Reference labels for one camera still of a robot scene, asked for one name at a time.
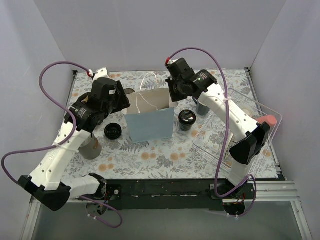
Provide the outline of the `dark takeout coffee cup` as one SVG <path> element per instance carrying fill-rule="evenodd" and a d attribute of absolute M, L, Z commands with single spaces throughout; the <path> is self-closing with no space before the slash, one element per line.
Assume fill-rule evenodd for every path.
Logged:
<path fill-rule="evenodd" d="M 179 128 L 181 131 L 189 131 L 191 130 L 192 126 L 192 124 L 179 123 Z"/>

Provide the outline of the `light blue paper bag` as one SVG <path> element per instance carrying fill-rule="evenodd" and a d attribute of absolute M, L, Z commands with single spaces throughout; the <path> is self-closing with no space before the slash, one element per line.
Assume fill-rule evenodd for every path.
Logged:
<path fill-rule="evenodd" d="M 168 139 L 173 136 L 175 108 L 168 88 L 160 88 L 158 82 L 148 90 L 139 90 L 127 95 L 130 107 L 124 114 L 130 138 L 133 143 Z"/>

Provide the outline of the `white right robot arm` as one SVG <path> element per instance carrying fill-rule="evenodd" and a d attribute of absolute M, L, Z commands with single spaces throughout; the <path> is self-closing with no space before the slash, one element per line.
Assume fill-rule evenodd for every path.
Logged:
<path fill-rule="evenodd" d="M 227 97 L 227 92 L 218 84 L 217 79 L 207 70 L 194 70 L 184 58 L 168 59 L 165 66 L 170 77 L 166 80 L 171 100 L 179 102 L 193 97 L 208 107 L 225 123 L 226 131 L 232 133 L 237 144 L 230 148 L 233 165 L 227 180 L 227 195 L 237 199 L 245 192 L 243 183 L 248 179 L 251 160 L 260 153 L 268 140 L 270 125 L 259 123 L 245 113 Z"/>

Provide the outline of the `black plastic cup lid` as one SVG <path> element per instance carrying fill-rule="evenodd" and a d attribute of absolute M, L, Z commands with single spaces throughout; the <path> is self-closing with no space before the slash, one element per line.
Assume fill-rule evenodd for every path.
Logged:
<path fill-rule="evenodd" d="M 196 119 L 196 114 L 189 109 L 182 110 L 178 115 L 179 123 L 184 126 L 193 125 L 196 122 Z"/>

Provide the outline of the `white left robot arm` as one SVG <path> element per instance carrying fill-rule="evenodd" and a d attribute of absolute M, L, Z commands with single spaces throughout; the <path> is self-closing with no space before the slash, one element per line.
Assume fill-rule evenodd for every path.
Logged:
<path fill-rule="evenodd" d="M 100 77 L 91 91 L 83 94 L 64 117 L 57 138 L 40 164 L 17 183 L 52 211 L 60 210 L 69 199 L 91 195 L 95 200 L 106 196 L 107 181 L 96 173 L 74 180 L 62 180 L 63 173 L 81 145 L 110 114 L 130 107 L 122 83 Z"/>

